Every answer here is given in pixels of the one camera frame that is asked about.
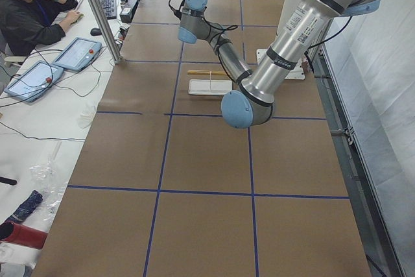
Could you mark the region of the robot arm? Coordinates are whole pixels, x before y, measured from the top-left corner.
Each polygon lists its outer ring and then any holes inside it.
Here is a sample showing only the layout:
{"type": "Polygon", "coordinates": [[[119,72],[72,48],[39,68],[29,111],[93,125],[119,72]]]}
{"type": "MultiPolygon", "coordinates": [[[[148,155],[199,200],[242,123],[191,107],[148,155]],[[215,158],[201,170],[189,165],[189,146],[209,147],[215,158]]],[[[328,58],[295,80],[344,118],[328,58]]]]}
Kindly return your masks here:
{"type": "Polygon", "coordinates": [[[300,0],[256,70],[223,96],[222,116],[234,128],[267,122],[274,114],[274,94],[285,77],[333,18],[369,14],[380,0],[300,0]]]}
{"type": "Polygon", "coordinates": [[[208,21],[205,17],[208,0],[182,0],[174,15],[180,20],[178,39],[184,43],[194,44],[203,40],[209,44],[214,54],[232,82],[239,85],[252,74],[247,63],[239,56],[227,32],[235,30],[237,25],[225,27],[208,21]]]}

